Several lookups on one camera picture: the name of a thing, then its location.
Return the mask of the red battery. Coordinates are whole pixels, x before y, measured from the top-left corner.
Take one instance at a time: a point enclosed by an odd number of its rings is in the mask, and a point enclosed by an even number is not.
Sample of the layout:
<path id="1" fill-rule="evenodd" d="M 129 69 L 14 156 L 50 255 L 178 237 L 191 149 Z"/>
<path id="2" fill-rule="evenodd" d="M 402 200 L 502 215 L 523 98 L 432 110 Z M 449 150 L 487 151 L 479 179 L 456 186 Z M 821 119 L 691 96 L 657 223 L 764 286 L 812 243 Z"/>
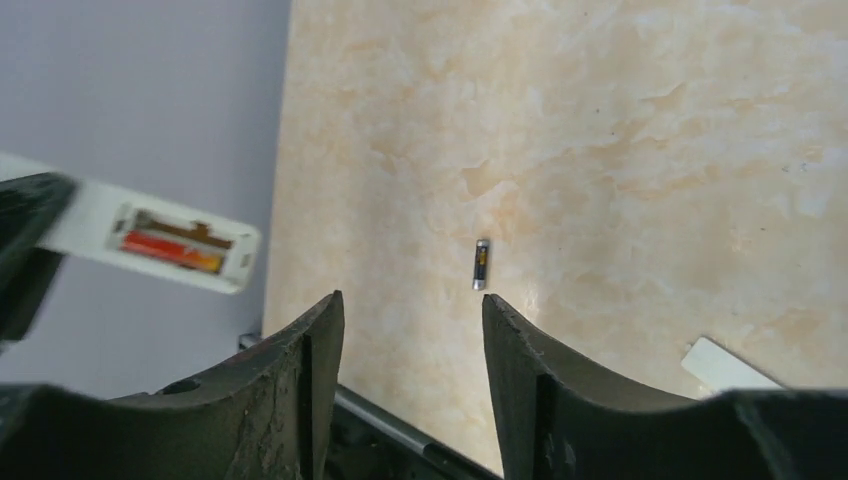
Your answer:
<path id="1" fill-rule="evenodd" d="M 177 241 L 137 230 L 130 231 L 123 238 L 120 249 L 213 275 L 218 274 L 224 264 L 224 257 L 218 253 L 206 252 Z"/>

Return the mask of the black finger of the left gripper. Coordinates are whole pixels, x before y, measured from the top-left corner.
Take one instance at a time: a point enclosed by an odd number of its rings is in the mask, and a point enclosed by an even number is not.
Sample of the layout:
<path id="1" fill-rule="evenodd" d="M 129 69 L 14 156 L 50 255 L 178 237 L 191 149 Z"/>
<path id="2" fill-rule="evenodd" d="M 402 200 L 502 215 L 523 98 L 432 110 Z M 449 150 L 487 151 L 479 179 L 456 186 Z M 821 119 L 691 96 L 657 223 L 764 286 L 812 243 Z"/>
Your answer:
<path id="1" fill-rule="evenodd" d="M 58 173 L 1 182 L 1 340 L 30 330 L 64 259 L 39 246 L 74 199 L 77 185 Z"/>

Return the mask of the white battery cover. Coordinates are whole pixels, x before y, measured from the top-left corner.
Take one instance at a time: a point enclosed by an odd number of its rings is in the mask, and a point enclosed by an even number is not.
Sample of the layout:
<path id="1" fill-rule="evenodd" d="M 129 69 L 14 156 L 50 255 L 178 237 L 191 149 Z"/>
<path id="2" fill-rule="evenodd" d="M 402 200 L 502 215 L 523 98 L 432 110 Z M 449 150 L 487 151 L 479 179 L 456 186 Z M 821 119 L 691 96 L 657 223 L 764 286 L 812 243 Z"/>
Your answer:
<path id="1" fill-rule="evenodd" d="M 680 365 L 711 392 L 783 389 L 778 382 L 708 337 L 699 337 Z"/>

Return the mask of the black battery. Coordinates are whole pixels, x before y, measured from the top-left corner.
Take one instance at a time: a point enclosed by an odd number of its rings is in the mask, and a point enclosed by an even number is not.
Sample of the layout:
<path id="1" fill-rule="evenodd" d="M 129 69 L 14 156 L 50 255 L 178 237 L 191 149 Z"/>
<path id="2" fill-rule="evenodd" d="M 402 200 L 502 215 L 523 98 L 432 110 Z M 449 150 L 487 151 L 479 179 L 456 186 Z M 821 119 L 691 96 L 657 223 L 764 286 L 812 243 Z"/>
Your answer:
<path id="1" fill-rule="evenodd" d="M 475 245 L 474 268 L 472 276 L 472 288 L 482 291 L 487 286 L 490 240 L 478 239 Z"/>

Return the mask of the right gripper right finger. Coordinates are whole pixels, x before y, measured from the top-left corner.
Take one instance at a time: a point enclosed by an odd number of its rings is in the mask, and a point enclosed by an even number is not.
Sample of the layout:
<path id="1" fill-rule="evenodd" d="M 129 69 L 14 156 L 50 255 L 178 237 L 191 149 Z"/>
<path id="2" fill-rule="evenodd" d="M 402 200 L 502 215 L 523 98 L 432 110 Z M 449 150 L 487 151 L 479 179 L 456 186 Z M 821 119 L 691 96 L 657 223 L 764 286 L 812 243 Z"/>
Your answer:
<path id="1" fill-rule="evenodd" d="M 730 390 L 694 400 L 623 376 L 495 294 L 484 351 L 508 479 L 843 479 L 843 390 Z"/>

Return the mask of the white remote control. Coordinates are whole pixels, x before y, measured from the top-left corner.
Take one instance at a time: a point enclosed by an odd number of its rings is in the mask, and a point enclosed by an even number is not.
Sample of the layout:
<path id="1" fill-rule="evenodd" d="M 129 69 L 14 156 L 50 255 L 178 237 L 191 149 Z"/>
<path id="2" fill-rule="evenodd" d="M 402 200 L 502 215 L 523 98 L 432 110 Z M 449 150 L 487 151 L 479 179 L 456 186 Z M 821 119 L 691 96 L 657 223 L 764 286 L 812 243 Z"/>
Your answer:
<path id="1" fill-rule="evenodd" d="M 94 179 L 73 181 L 74 199 L 41 248 L 226 294 L 249 283 L 262 240 L 256 227 Z M 218 253 L 223 267 L 213 275 L 121 250 L 133 230 Z"/>

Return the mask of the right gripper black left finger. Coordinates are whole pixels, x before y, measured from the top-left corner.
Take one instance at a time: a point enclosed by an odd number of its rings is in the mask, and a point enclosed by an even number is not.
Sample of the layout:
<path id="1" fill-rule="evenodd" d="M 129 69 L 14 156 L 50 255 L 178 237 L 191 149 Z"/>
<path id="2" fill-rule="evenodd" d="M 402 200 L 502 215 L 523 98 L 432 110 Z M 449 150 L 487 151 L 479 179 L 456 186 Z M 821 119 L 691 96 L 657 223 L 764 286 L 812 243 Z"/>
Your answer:
<path id="1" fill-rule="evenodd" d="M 1 388 L 5 479 L 319 479 L 344 338 L 333 292 L 281 331 L 162 390 L 100 400 Z"/>

